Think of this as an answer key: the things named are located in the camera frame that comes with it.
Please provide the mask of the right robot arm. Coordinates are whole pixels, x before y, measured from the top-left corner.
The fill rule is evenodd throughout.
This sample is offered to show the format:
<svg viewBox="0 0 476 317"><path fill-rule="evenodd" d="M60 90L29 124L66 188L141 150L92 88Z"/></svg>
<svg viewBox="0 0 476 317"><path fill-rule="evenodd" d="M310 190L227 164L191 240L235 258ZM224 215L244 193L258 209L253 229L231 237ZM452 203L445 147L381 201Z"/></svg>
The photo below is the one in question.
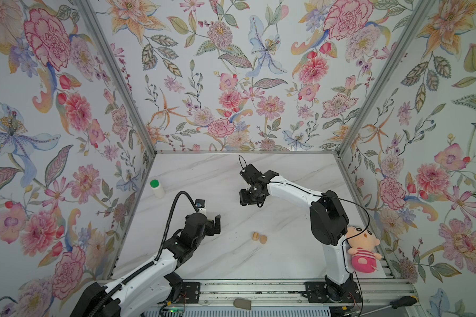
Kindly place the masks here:
<svg viewBox="0 0 476 317"><path fill-rule="evenodd" d="M323 245L327 295L333 301L341 301L351 292L354 281L347 271L343 245L349 218L338 195L331 190L309 190L272 170L262 173L253 165L244 166L240 175L249 185L239 192L242 206L262 207L271 195L309 211L312 235Z"/></svg>

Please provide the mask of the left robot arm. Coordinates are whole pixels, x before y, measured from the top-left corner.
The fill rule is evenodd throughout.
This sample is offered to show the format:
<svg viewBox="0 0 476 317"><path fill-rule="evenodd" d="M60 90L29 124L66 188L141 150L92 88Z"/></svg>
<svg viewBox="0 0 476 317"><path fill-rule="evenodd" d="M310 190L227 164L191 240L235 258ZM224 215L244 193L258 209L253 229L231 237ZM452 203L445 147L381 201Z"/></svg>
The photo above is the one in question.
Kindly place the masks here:
<svg viewBox="0 0 476 317"><path fill-rule="evenodd" d="M166 240L154 257L106 285L88 286L70 315L139 316L152 305L177 301L183 279L176 270L193 257L206 236L220 233L220 215L212 220L201 212L186 216L185 227Z"/></svg>

